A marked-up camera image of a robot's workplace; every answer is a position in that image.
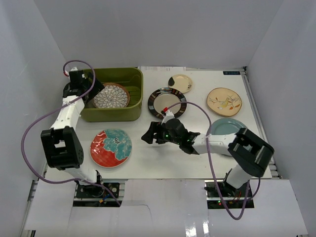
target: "green bin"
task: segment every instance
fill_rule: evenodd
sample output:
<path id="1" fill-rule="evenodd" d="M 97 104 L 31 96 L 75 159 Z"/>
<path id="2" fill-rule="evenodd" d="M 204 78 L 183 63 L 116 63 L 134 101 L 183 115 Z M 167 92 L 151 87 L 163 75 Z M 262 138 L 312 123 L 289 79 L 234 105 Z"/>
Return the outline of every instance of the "green bin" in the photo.
<path id="1" fill-rule="evenodd" d="M 126 88 L 130 100 L 125 108 L 99 109 L 89 108 L 88 103 L 81 112 L 87 122 L 134 121 L 140 117 L 143 100 L 143 74 L 137 68 L 101 68 L 95 69 L 98 80 L 102 83 L 113 82 Z"/>

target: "red and teal floral plate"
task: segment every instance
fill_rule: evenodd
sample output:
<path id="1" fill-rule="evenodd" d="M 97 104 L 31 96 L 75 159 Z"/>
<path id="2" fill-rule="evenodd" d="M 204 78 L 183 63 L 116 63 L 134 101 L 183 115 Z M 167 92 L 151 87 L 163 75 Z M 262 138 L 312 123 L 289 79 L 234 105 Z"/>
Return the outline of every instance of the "red and teal floral plate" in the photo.
<path id="1" fill-rule="evenodd" d="M 132 152 L 132 141 L 121 129 L 106 129 L 99 132 L 90 146 L 94 162 L 104 168 L 113 168 L 124 163 Z"/>

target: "white wall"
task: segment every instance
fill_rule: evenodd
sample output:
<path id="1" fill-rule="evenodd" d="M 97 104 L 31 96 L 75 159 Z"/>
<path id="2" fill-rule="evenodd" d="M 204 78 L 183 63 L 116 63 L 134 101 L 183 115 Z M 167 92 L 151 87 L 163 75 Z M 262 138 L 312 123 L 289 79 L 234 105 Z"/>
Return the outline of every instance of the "white wall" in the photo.
<path id="1" fill-rule="evenodd" d="M 22 160 L 26 127 L 61 104 L 66 78 L 64 57 L 32 0 L 0 0 L 0 232 L 19 236 L 33 175 Z M 26 152 L 40 171 L 44 155 L 40 132 L 48 118 L 31 130 Z"/>
<path id="2" fill-rule="evenodd" d="M 249 80 L 279 172 L 316 236 L 316 3 L 284 1 L 249 64 Z"/>
<path id="3" fill-rule="evenodd" d="M 65 59 L 247 66 L 282 0 L 35 0 Z"/>

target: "plate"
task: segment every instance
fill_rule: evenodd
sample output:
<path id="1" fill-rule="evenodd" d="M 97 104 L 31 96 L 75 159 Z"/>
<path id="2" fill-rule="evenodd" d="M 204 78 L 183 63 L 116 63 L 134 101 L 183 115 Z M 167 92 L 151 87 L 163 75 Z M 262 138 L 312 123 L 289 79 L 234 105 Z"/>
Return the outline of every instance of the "plate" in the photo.
<path id="1" fill-rule="evenodd" d="M 161 111 L 177 102 L 187 101 L 185 96 L 172 88 L 161 88 L 152 93 L 148 99 L 148 109 L 157 118 L 163 119 Z M 187 104 L 179 104 L 170 110 L 176 118 L 180 117 L 187 108 Z"/>
<path id="2" fill-rule="evenodd" d="M 168 85 L 170 88 L 186 93 L 191 90 L 193 82 L 187 75 L 177 74 L 170 77 Z"/>
<path id="3" fill-rule="evenodd" d="M 99 132 L 90 146 L 92 160 L 103 168 L 113 168 L 124 163 L 132 152 L 132 141 L 121 129 Z"/>
<path id="4" fill-rule="evenodd" d="M 215 113 L 231 117 L 239 112 L 242 106 L 240 96 L 227 88 L 216 88 L 207 96 L 207 105 Z"/>
<path id="5" fill-rule="evenodd" d="M 93 104 L 99 109 L 123 108 L 129 103 L 129 93 L 121 85 L 116 83 L 105 83 L 94 98 Z"/>
<path id="6" fill-rule="evenodd" d="M 211 126 L 212 135 L 226 135 L 237 133 L 239 129 L 246 127 L 242 122 L 233 118 L 221 118 L 216 120 Z"/>

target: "plate with white petal pattern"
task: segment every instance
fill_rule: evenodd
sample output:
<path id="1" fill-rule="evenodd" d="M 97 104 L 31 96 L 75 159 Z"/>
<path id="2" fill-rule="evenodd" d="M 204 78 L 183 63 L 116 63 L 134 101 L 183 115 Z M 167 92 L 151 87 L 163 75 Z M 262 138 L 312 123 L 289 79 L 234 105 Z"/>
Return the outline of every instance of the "plate with white petal pattern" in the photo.
<path id="1" fill-rule="evenodd" d="M 129 93 L 121 85 L 116 83 L 105 83 L 104 89 L 101 90 L 94 98 L 94 106 L 99 109 L 123 108 L 129 103 Z"/>

